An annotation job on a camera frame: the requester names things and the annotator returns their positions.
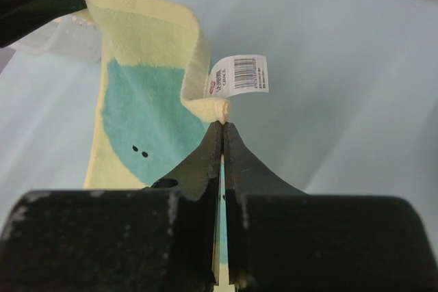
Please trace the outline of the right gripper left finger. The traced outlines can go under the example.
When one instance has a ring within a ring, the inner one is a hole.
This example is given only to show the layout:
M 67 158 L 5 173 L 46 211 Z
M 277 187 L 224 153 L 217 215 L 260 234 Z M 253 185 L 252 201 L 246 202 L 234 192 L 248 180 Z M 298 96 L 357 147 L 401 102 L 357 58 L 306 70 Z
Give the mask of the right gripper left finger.
M 212 291 L 222 125 L 143 189 L 40 190 L 1 233 L 2 291 Z

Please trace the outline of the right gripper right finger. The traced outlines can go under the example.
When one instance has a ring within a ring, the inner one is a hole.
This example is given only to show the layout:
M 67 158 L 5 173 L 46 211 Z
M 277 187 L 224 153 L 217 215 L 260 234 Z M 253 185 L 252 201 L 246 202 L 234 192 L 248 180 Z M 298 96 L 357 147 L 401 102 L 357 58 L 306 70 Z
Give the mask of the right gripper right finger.
M 417 211 L 394 196 L 311 195 L 223 126 L 229 280 L 237 291 L 436 291 Z

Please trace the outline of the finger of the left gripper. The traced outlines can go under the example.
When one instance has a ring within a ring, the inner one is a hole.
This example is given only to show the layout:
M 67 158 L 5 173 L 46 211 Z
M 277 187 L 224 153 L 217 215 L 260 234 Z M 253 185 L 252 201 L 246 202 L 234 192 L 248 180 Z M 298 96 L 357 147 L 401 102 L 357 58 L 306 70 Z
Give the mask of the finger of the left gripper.
M 1 47 L 10 46 L 55 18 L 86 8 L 85 0 L 1 0 Z

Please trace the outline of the pale yellow towel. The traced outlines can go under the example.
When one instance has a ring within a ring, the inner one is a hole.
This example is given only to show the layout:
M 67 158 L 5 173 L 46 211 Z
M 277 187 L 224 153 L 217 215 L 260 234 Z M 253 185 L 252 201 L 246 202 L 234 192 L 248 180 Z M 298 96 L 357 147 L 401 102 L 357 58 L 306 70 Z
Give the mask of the pale yellow towel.
M 263 55 L 211 64 L 192 11 L 166 0 L 85 0 L 100 29 L 102 71 L 87 189 L 152 185 L 195 149 L 229 98 L 267 92 Z

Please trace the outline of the white perforated plastic basket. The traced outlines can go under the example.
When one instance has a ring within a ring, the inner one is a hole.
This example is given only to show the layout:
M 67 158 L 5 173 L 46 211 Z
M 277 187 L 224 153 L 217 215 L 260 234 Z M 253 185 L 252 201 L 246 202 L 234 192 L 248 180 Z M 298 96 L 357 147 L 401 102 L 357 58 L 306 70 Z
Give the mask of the white perforated plastic basket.
M 52 20 L 11 47 L 30 55 L 53 52 L 95 62 L 101 57 L 101 33 L 95 24 L 71 14 Z

